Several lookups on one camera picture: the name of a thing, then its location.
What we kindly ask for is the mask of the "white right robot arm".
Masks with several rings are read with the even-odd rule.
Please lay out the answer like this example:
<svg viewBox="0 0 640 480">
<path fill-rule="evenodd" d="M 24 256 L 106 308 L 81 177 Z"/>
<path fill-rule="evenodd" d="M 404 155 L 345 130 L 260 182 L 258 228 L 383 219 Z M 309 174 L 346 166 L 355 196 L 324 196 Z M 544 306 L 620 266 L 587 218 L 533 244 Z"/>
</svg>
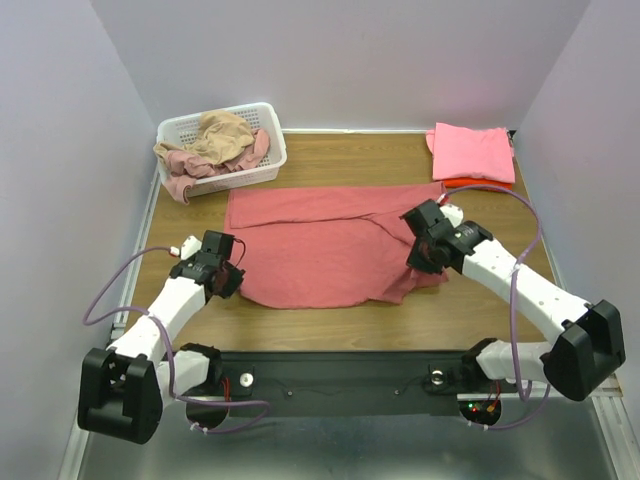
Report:
<svg viewBox="0 0 640 480">
<path fill-rule="evenodd" d="M 566 292 L 443 200 L 427 200 L 402 218 L 415 236 L 409 267 L 429 274 L 455 270 L 507 302 L 512 325 L 523 315 L 544 337 L 538 343 L 483 340 L 467 353 L 476 375 L 544 382 L 582 401 L 624 364 L 621 316 L 610 302 Z"/>
</svg>

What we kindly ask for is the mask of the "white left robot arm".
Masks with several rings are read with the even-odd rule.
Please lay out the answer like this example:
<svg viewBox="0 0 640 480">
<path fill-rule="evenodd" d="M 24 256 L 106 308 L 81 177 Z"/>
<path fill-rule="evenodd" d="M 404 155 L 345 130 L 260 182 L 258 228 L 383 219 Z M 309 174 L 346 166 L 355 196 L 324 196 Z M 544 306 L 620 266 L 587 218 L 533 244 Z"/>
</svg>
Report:
<svg viewBox="0 0 640 480">
<path fill-rule="evenodd" d="M 229 298 L 244 272 L 232 262 L 238 239 L 208 230 L 167 248 L 177 259 L 162 290 L 138 321 L 107 347 L 91 349 L 81 366 L 79 428 L 136 444 L 155 433 L 163 410 L 177 396 L 202 386 L 229 388 L 221 353 L 189 344 L 178 351 L 173 340 L 213 297 Z"/>
</svg>

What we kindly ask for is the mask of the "dusty red t-shirt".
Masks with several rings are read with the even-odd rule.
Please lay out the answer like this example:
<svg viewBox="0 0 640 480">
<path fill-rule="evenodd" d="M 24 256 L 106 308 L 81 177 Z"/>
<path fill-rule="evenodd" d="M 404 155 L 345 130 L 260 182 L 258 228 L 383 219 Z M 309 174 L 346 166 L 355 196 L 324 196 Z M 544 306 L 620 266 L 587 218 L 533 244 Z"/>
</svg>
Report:
<svg viewBox="0 0 640 480">
<path fill-rule="evenodd" d="M 399 304 L 444 274 L 407 265 L 415 240 L 401 216 L 444 192 L 442 183 L 378 187 L 236 189 L 224 230 L 242 240 L 241 295 L 275 309 Z"/>
</svg>

